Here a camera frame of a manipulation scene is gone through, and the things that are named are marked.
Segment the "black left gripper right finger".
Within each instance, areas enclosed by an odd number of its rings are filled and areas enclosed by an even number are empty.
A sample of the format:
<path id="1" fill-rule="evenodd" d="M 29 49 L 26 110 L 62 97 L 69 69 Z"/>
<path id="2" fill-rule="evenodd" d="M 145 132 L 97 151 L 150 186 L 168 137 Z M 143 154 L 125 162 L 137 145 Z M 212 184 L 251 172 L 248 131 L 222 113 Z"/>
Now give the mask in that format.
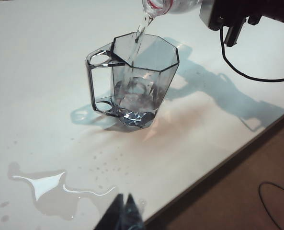
<path id="1" fill-rule="evenodd" d="M 145 225 L 139 213 L 131 194 L 128 195 L 124 213 L 123 213 L 123 229 L 124 230 L 144 230 Z"/>

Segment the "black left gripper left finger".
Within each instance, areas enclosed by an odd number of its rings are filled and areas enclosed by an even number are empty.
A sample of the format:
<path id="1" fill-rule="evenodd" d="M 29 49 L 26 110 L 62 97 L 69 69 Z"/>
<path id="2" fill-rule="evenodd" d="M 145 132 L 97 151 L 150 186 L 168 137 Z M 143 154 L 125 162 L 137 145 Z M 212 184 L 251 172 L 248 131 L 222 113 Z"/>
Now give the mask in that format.
<path id="1" fill-rule="evenodd" d="M 119 230 L 124 209 L 123 194 L 118 194 L 95 226 L 95 230 Z"/>

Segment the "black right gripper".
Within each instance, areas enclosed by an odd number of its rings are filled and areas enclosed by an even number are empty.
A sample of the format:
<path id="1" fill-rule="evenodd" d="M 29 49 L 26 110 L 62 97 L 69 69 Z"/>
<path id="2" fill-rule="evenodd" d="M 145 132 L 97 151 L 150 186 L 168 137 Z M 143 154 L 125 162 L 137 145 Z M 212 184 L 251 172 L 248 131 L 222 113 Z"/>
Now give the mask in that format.
<path id="1" fill-rule="evenodd" d="M 263 16 L 284 23 L 284 0 L 253 0 L 252 3 L 249 24 L 257 25 Z"/>

